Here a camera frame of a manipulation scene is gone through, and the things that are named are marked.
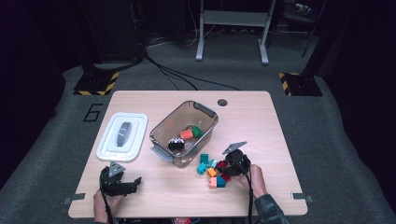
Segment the transparent storage box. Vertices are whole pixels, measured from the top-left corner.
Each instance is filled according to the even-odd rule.
[[[194,101],[186,101],[150,132],[149,138],[154,144],[151,149],[165,161],[172,162],[178,168],[184,168],[209,142],[218,121],[219,117],[212,109]],[[179,138],[180,132],[193,126],[202,131],[202,136],[184,140],[184,148],[181,150],[168,148],[171,139]]]

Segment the white lid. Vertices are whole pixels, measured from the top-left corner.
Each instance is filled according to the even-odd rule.
[[[125,122],[131,124],[126,134],[120,131],[121,125]],[[114,114],[96,149],[96,156],[104,161],[132,161],[140,151],[147,124],[148,117],[145,114],[121,112]],[[126,136],[124,144],[118,147],[117,139],[123,134]]]

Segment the wooden tabletop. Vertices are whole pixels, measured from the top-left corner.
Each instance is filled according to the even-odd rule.
[[[226,106],[218,100],[227,101]],[[150,148],[150,131],[187,100],[206,105],[219,116],[212,137],[203,150],[183,169],[168,163]],[[70,217],[93,217],[93,194],[99,189],[99,174],[109,166],[96,156],[102,135],[110,118],[118,113],[143,113],[148,127],[138,157],[119,162],[125,167],[122,183],[142,176],[137,193],[122,199],[115,217],[246,217],[248,193],[236,181],[225,188],[211,189],[209,176],[199,175],[199,155],[223,160],[222,152],[231,143],[247,141],[240,149],[263,171],[268,192],[287,216],[304,215],[304,200],[294,200],[290,193],[301,193],[288,146],[286,145],[271,96],[266,91],[116,91],[92,147],[76,194],[84,200],[73,201]]]

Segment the blue toy block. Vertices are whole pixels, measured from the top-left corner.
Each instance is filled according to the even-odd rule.
[[[223,177],[221,177],[221,176],[219,176],[218,175],[218,177],[217,177],[217,185],[218,185],[218,188],[225,188],[225,184],[226,184],[227,182],[225,181],[225,179],[223,179]]]
[[[201,153],[199,163],[208,164],[209,163],[209,154]]]
[[[201,163],[198,167],[197,167],[197,173],[200,175],[203,175],[206,172],[207,168],[206,165]]]
[[[209,163],[208,163],[208,165],[209,165],[210,167],[216,168],[216,166],[218,165],[218,161],[216,161],[216,160],[210,160]]]

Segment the human hand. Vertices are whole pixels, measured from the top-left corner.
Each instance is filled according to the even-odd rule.
[[[264,177],[262,176],[262,168],[256,164],[250,165],[250,171],[247,173],[248,176],[251,174],[251,188],[253,189],[253,196],[259,198],[260,196],[267,194],[265,187]],[[244,175],[232,176],[232,179],[237,180],[242,184],[244,189],[250,190],[248,180]]]
[[[112,214],[115,214],[119,209],[119,205],[122,198],[123,195],[118,195],[114,197],[106,195],[107,204],[110,207]],[[93,195],[93,214],[94,214],[94,218],[93,218],[94,222],[108,223],[106,205],[102,197],[102,192],[100,190],[97,190],[96,193]]]

